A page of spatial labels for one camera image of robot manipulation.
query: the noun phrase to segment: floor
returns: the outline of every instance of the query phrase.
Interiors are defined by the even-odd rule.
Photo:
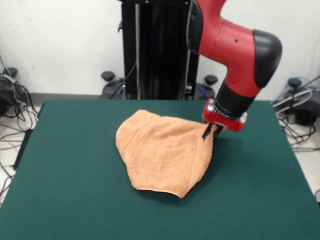
[[[20,127],[24,130],[28,129],[32,125],[35,126],[36,120],[34,116],[31,116],[31,119],[26,117],[25,122],[20,122]],[[7,173],[11,176],[15,175],[15,171],[11,167],[16,160],[18,155],[18,151],[20,149],[20,145],[24,138],[23,133],[19,133],[15,129],[8,128],[7,126],[15,129],[19,129],[20,127],[17,125],[17,119],[10,118],[0,118],[0,161],[4,166]],[[317,131],[311,137],[311,139],[303,144],[301,147],[306,148],[320,148],[320,120],[316,122]],[[308,128],[302,127],[299,125],[294,125],[293,127],[299,133],[307,133],[309,131]],[[309,187],[313,194],[315,194],[318,190],[320,190],[320,151],[313,152],[296,152],[295,153],[302,171],[307,179]],[[11,178],[4,172],[3,169],[0,169],[0,188],[3,187],[4,183],[6,184],[4,188],[6,188],[11,183]],[[7,191],[0,197],[0,206],[1,203],[4,202]],[[316,196],[316,200],[320,202],[320,192]]]

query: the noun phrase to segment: towel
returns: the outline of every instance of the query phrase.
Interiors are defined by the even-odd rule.
[[[146,110],[125,120],[116,132],[115,144],[132,186],[185,197],[212,158],[213,134],[202,138],[206,127]]]

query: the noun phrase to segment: black cable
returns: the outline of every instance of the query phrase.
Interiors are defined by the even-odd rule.
[[[126,81],[128,80],[128,78],[131,76],[131,74],[132,74],[133,71],[135,70],[136,66],[137,66],[137,62],[134,63],[134,65],[133,65],[133,67],[131,68],[131,70],[130,70],[130,72],[128,73],[128,75],[127,75],[126,77],[123,77],[123,78],[122,78],[122,79],[123,79],[123,82],[122,82],[122,83],[120,84],[120,86],[114,91],[114,93],[111,95],[111,97],[110,97],[109,99],[112,99],[112,98],[116,95],[116,93],[119,91],[119,89],[126,83]],[[102,93],[101,93],[99,99],[102,98],[102,96],[103,96],[103,94],[104,94],[104,92],[105,92],[105,90],[106,90],[106,87],[108,87],[108,85],[104,86],[104,88],[103,88],[103,90],[102,90]]]
[[[305,85],[302,85],[301,87],[298,88],[298,90],[304,89],[305,87],[313,84],[315,81],[320,79],[320,75],[312,79],[310,82],[306,83]]]
[[[0,125],[8,128],[8,129],[12,129],[12,130],[16,130],[16,131],[18,131],[18,132],[21,132],[21,130],[19,130],[19,129],[17,129],[17,128],[14,128],[14,127],[12,127],[12,126],[5,125],[5,124],[3,124],[3,123],[1,123],[1,122],[0,122]]]

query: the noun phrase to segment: wire bundle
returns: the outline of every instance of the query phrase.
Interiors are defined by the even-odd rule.
[[[10,133],[4,134],[0,131],[0,143],[7,143],[9,145],[8,147],[0,147],[0,171],[3,171],[7,176],[0,188],[0,207],[5,198],[4,195],[9,189],[15,176],[14,172],[8,169],[13,167],[12,165],[2,164],[1,152],[15,149],[18,154],[19,147],[22,144],[22,140],[20,139],[23,138],[23,134],[27,130],[31,130],[35,126],[38,120],[38,112],[35,109],[29,91],[12,78],[10,71],[5,67],[4,69],[9,73],[9,75],[0,74],[0,100],[2,100],[3,103],[8,104],[10,108],[3,115],[0,115],[0,126],[2,126],[2,130],[5,130],[6,132],[10,131]],[[10,122],[16,120],[16,126],[4,124],[6,119],[9,119]],[[20,137],[20,139],[12,139],[12,137],[15,136]]]
[[[316,80],[319,80],[319,79],[320,79],[320,76],[317,76],[315,79],[311,81],[306,79],[307,83],[298,88],[299,92],[292,93],[291,96],[288,96],[285,99],[278,101],[280,97],[285,93],[285,90],[288,87],[288,84],[287,84],[286,87],[281,91],[280,95],[276,98],[276,100],[272,102],[272,106],[274,108],[278,108],[276,110],[276,113],[284,133],[288,138],[293,139],[294,141],[294,143],[291,144],[291,147],[295,152],[311,152],[311,151],[320,150],[319,148],[300,147],[300,144],[307,142],[312,137],[312,135],[316,132],[316,127],[313,123],[310,123],[306,133],[299,133],[296,130],[294,130],[292,127],[292,125],[297,124],[295,120],[292,120],[293,108],[300,106],[306,103],[307,101],[309,101],[312,98],[314,92],[320,92],[320,88],[308,88],[309,85],[312,85],[312,83],[314,83]]]

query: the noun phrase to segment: black metal frame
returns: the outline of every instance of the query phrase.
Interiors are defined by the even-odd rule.
[[[132,70],[132,67],[137,60],[136,3],[141,4],[140,9],[143,9],[142,14],[145,17],[149,17],[149,18],[150,16],[153,15],[154,11],[161,10],[161,7],[152,6],[152,5],[165,6],[164,8],[169,11],[172,10],[171,6],[172,8],[175,8],[175,9],[177,9],[177,6],[181,6],[184,10],[179,13],[179,14],[182,14],[179,21],[181,21],[181,19],[185,19],[185,22],[182,22],[182,25],[181,25],[183,28],[184,27],[186,28],[186,23],[187,23],[186,10],[188,10],[189,8],[189,0],[124,0],[122,3],[122,35],[123,35],[124,72],[126,76]],[[149,36],[147,36],[147,38],[154,38],[155,40],[158,40],[157,32],[156,34],[151,32],[149,32],[148,34]],[[141,36],[144,36],[144,41],[146,41],[146,34],[144,35],[139,34],[138,37],[141,37]],[[176,37],[177,38],[179,37],[179,43],[181,42],[181,45],[185,46],[185,49],[187,49],[187,44],[185,41],[185,32],[180,31],[179,35]],[[144,56],[142,56],[144,60],[151,59],[151,56],[146,54],[147,52],[146,49],[144,50],[140,49],[140,52],[139,52],[140,55],[141,55],[141,52],[144,52],[145,54]],[[187,68],[187,76],[185,76],[186,82],[182,83],[182,80],[179,79],[179,77],[178,78],[175,77],[174,79],[172,79],[172,81],[169,82],[171,86],[168,87],[168,83],[165,83],[164,85],[165,87],[162,86],[162,92],[157,94],[154,94],[154,88],[155,88],[155,85],[159,84],[159,81],[153,82],[151,85],[149,84],[149,82],[146,82],[149,79],[154,79],[154,74],[150,73],[149,66],[146,68],[144,65],[145,63],[148,63],[148,61],[145,61],[145,63],[141,62],[140,71],[142,71],[142,73],[145,73],[145,74],[141,75],[141,72],[140,72],[139,89],[141,90],[141,83],[147,84],[148,85],[147,88],[143,88],[142,92],[144,93],[152,92],[151,94],[149,93],[147,95],[145,94],[144,96],[141,97],[141,99],[184,99],[184,98],[187,99],[188,96],[193,98],[196,91],[196,78],[198,73],[199,56],[190,52],[189,62],[188,62],[188,57],[185,56],[184,53],[181,55],[182,56],[180,57],[181,59],[179,61],[181,62],[182,58],[185,59],[185,64],[186,64],[185,67]],[[187,84],[188,86],[192,86],[191,91],[189,93],[186,93],[186,90],[184,89],[184,87],[183,86],[181,87],[182,84],[183,85]],[[132,75],[126,81],[126,96],[128,99],[137,99],[139,95],[138,92],[139,91],[138,91],[137,70],[135,69]]]

